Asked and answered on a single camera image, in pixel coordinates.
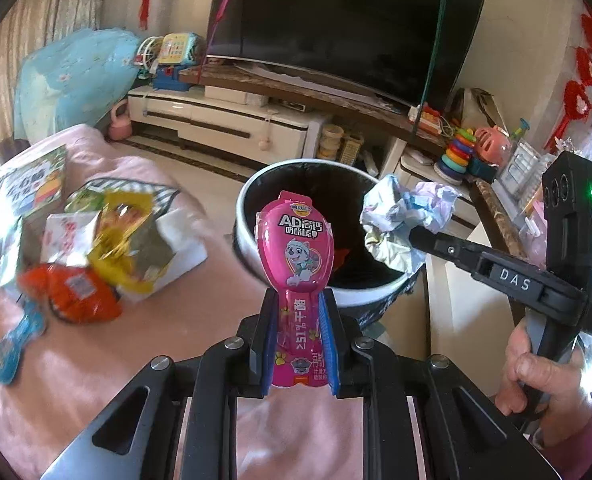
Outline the person's right hand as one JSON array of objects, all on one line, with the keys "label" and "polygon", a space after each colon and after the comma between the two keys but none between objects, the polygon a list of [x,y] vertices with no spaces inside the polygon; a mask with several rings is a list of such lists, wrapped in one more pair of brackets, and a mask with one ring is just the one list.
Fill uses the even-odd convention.
[{"label": "person's right hand", "polygon": [[494,403],[505,416],[522,413],[527,408],[527,396],[520,382],[548,394],[550,401],[540,429],[544,446],[550,448],[578,434],[591,419],[592,398],[581,387],[584,354],[581,348],[574,348],[566,364],[535,356],[526,325],[521,320],[509,336],[501,386]]}]

